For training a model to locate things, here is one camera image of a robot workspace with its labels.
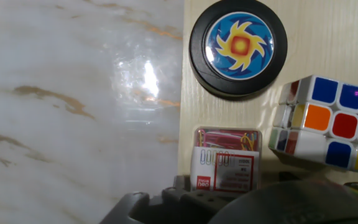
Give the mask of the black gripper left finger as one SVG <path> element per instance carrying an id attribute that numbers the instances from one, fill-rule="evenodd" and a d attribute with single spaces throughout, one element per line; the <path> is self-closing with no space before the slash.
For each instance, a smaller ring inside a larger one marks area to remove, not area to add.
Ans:
<path id="1" fill-rule="evenodd" d="M 235 197 L 207 190 L 191 190 L 190 177 L 178 175 L 173 185 L 151 197 L 145 192 L 125 194 L 100 224 L 199 224 L 208 223 Z"/>

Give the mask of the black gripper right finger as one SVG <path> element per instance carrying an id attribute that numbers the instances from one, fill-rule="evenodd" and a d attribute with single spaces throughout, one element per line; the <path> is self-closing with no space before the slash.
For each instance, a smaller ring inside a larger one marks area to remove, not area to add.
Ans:
<path id="1" fill-rule="evenodd" d="M 289 172 L 281 171 L 278 173 L 279 181 L 305 180 L 311 175 L 310 172 Z"/>

